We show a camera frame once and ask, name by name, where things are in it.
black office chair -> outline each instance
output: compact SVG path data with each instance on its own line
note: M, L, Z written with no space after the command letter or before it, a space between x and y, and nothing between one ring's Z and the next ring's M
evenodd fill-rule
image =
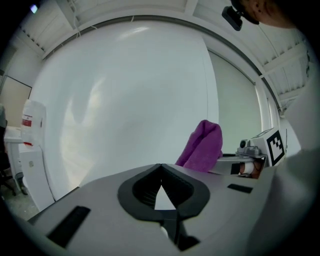
M12 194L14 196L16 196L16 192L14 190L13 187L11 187L9 184L6 183L6 181L12 179L13 177L7 176L5 173L5 170L10 168L10 162L9 162L9 158L8 155L5 151L5 132L6 132L6 128L0 127L0 188L2 185L4 185L5 187L7 187L9 190L12 191Z

ceiling beam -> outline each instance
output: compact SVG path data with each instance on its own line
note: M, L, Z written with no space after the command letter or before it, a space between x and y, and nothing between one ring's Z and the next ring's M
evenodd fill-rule
M286 65L290 64L298 60L299 58L305 56L307 54L307 47L302 42L297 44L296 46L292 47L290 50L286 51L285 53L281 54L279 57L271 60L269 63L263 66L264 73L260 76L260 78L269 75L276 70L285 67Z
M187 15L194 15L198 0L187 0L185 4L184 13Z
M42 58L42 56L45 54L45 51L41 49L40 46L38 46L34 41L32 41L32 39L26 35L25 32L23 32L20 28L18 28L12 39L18 39L19 41L21 41L23 44L25 44L26 46L28 46L30 49L32 49L39 57Z
M280 94L279 95L280 101L284 102L284 101L293 100L299 96L299 94L301 93L302 90L303 90L303 88L298 88L298 89Z
M70 5L68 4L67 0L55 0L57 8L59 9L60 13L62 14L62 18L64 23L68 26L70 30L75 30L79 27L79 21L77 17L74 17L75 13L71 9Z

white triangle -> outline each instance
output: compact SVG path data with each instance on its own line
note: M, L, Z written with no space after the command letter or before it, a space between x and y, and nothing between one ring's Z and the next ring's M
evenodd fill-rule
M155 210L175 210L175 206L170 201L164 188L161 186L155 198Z

purple towel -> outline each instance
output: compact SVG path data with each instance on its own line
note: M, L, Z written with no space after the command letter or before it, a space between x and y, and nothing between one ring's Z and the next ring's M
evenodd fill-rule
M222 157L222 131L219 124L202 120L176 161L177 166L182 166L194 171L208 172Z

white ceiling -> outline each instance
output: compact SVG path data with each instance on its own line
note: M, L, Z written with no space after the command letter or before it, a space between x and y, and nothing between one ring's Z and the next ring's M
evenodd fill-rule
M77 32L111 19L159 15L186 20L240 49L270 84L280 107L286 109L308 78L303 35L296 29L257 26L246 20L241 31L235 31L221 15L230 5L229 0L46 0L36 14L30 12L24 19L17 35L29 40L44 59Z

